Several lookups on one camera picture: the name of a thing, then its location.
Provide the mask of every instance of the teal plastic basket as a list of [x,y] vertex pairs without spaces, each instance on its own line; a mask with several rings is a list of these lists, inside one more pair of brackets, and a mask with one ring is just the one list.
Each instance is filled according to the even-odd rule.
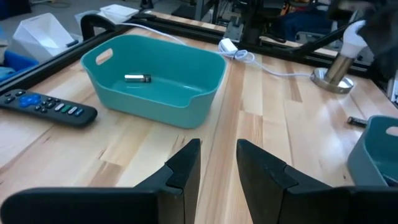
[[[112,50],[102,63],[97,57]],[[216,53],[140,35],[120,35],[81,59],[102,104],[181,128],[205,120],[223,79],[226,62]],[[129,83],[127,74],[151,75]]]
[[383,176],[398,180],[398,137],[386,133],[398,119],[372,116],[348,157],[348,170],[356,185],[386,186]]

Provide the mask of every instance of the wooden tabletop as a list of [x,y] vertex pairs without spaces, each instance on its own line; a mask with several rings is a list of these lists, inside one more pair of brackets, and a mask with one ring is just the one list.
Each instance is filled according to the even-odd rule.
[[[130,33],[166,39],[142,29]],[[183,40],[216,50],[215,45]],[[256,57],[278,72],[313,70],[276,58]],[[0,110],[0,202],[31,187],[133,187],[189,140],[200,138],[196,223],[251,223],[235,159],[239,138],[326,184],[353,184],[346,160],[362,130],[348,126],[347,117],[398,116],[398,111],[372,81],[352,79],[355,87],[351,93],[336,95],[306,77],[275,77],[259,67],[229,60],[205,124],[198,129],[180,129],[105,108],[77,61],[31,90],[94,106],[98,110],[96,121],[85,129],[74,129]]]

